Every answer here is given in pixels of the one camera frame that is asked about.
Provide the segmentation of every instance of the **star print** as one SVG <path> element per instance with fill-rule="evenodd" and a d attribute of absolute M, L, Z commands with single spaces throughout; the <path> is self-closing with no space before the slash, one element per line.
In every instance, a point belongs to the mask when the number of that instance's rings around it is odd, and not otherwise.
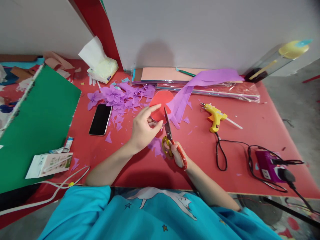
<path fill-rule="evenodd" d="M 224 225 L 226 225 L 226 223 L 222 219 L 220 219 L 220 222 L 222 222 Z"/>
<path fill-rule="evenodd" d="M 132 205 L 131 203 L 128 203 L 127 205 L 124 205 L 124 206 L 125 206 L 125 210 L 126 210 L 127 208 L 130 208 L 131 205 Z"/>
<path fill-rule="evenodd" d="M 164 232 L 165 232 L 165 231 L 168 231 L 168 228 L 167 228 L 166 225 L 163 225 L 162 227 L 163 227 L 163 231 L 164 231 Z"/>

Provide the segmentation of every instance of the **green cardboard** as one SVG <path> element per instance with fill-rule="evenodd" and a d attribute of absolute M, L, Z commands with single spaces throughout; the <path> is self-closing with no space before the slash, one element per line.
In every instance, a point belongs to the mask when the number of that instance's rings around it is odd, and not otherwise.
<path fill-rule="evenodd" d="M 49 66 L 40 70 L 0 139 L 0 193 L 53 177 L 25 179 L 34 155 L 64 145 L 80 95 L 80 89 Z"/>

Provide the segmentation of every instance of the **floor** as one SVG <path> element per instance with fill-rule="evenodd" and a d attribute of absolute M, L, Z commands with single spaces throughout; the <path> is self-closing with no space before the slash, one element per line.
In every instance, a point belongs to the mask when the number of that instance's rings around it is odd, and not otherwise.
<path fill-rule="evenodd" d="M 269 77 L 263 80 L 276 105 L 280 116 L 288 119 L 285 125 L 295 142 L 302 158 L 310 166 L 309 170 L 320 187 L 320 80 L 303 84 L 302 81 L 320 74 L 320 59 L 288 77 Z M 311 201 L 311 205 L 320 210 L 319 201 Z M 0 230 L 0 239 L 34 240 L 40 235 L 58 203 L 52 203 L 17 222 Z M 285 222 L 273 225 L 272 228 L 282 231 Z M 301 231 L 294 231 L 295 239 L 310 239 L 308 225 L 300 225 Z"/>

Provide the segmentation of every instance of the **phone screen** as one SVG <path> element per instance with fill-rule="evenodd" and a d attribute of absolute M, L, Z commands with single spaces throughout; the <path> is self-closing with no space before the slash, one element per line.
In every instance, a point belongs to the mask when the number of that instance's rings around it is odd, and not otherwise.
<path fill-rule="evenodd" d="M 97 106 L 89 131 L 90 135 L 103 136 L 106 134 L 111 111 L 112 107 L 107 107 L 104 104 Z"/>

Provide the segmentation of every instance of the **clear plastic bottle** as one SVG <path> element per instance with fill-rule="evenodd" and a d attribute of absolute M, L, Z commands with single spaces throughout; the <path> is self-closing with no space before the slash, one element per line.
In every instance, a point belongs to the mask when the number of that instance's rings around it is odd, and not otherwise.
<path fill-rule="evenodd" d="M 254 83 L 261 81 L 308 51 L 308 44 L 312 41 L 312 39 L 292 41 L 283 45 L 267 59 L 261 59 L 254 64 L 244 79 L 248 82 Z"/>

